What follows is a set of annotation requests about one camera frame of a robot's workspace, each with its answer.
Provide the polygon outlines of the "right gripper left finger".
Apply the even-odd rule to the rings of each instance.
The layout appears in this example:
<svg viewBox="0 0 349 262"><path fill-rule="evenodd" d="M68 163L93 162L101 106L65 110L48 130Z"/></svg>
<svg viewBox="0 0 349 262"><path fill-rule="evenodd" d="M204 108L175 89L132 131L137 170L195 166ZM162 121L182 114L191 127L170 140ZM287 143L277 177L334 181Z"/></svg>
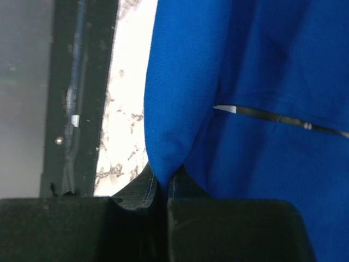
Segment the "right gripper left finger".
<svg viewBox="0 0 349 262"><path fill-rule="evenodd" d="M111 197L1 200L1 261L163 261L158 182L149 166Z"/></svg>

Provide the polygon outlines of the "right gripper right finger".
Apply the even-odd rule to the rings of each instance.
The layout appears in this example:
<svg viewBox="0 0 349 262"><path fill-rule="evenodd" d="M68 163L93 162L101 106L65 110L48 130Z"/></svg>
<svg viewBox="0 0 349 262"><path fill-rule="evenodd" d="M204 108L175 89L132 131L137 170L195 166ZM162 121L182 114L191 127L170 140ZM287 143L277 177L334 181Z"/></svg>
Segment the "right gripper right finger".
<svg viewBox="0 0 349 262"><path fill-rule="evenodd" d="M167 202L170 261L315 261L296 208L279 200L216 200L179 168Z"/></svg>

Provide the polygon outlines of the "blue printed t shirt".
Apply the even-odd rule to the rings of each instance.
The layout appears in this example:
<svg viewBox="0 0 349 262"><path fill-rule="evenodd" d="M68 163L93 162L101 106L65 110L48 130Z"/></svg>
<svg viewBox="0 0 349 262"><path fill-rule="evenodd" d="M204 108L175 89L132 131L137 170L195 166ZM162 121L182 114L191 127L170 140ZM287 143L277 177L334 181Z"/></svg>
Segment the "blue printed t shirt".
<svg viewBox="0 0 349 262"><path fill-rule="evenodd" d="M280 199L348 261L348 1L159 1L144 97L162 189Z"/></svg>

